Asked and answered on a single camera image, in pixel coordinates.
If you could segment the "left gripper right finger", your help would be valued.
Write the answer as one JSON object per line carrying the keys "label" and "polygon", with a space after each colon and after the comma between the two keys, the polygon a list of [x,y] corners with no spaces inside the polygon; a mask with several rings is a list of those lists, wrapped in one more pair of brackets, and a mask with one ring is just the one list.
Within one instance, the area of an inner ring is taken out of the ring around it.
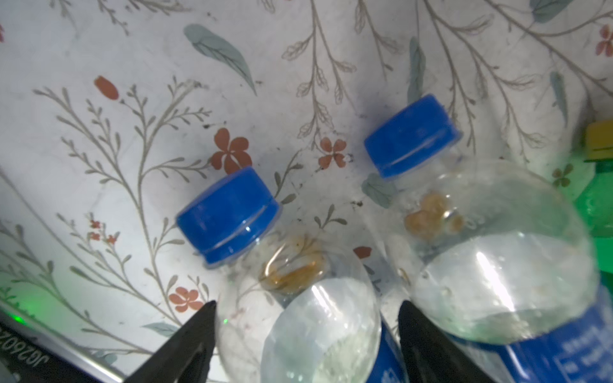
{"label": "left gripper right finger", "polygon": [[409,381],[494,382],[408,300],[400,306],[398,330]]}

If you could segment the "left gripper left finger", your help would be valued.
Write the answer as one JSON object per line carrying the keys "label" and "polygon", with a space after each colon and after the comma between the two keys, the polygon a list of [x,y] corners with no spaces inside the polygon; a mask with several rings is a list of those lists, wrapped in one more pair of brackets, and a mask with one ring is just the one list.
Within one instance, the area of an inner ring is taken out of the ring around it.
{"label": "left gripper left finger", "polygon": [[211,301],[125,381],[206,383],[216,345],[215,318],[216,302]]}

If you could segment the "clear bottle blue cap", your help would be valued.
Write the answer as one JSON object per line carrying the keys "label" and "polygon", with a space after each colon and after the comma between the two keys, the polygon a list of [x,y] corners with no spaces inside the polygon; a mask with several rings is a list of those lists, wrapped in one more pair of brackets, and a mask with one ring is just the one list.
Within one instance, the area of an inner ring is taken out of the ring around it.
{"label": "clear bottle blue cap", "polygon": [[410,301],[496,382],[610,382],[611,296],[577,210],[460,140],[428,95],[364,142],[394,186],[380,231]]}
{"label": "clear bottle blue cap", "polygon": [[254,169],[218,181],[177,226],[221,275],[216,348],[232,382],[406,382],[399,344],[354,252],[302,226]]}

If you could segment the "teal calculator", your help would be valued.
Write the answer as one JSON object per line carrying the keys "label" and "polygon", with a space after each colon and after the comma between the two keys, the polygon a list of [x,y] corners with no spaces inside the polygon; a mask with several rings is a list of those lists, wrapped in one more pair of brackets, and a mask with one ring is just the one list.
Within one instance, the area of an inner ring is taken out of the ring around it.
{"label": "teal calculator", "polygon": [[125,375],[1,304],[2,382],[123,382]]}

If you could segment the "green bottle upper left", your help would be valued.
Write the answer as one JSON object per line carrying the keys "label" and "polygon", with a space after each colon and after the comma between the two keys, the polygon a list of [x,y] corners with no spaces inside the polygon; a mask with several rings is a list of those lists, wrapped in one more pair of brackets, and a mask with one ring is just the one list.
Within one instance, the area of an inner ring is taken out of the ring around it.
{"label": "green bottle upper left", "polygon": [[585,161],[595,165],[595,175],[575,205],[595,240],[598,267],[612,288],[612,121],[587,126]]}

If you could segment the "floral patterned table mat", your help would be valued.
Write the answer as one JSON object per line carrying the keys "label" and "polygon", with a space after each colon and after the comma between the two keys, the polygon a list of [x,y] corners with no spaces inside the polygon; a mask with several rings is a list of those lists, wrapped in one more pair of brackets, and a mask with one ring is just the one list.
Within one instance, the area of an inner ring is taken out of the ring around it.
{"label": "floral patterned table mat", "polygon": [[433,94],[461,151],[575,198],[612,117],[610,1],[4,1],[1,300],[129,376],[220,290],[175,227],[248,165],[394,321],[363,146]]}

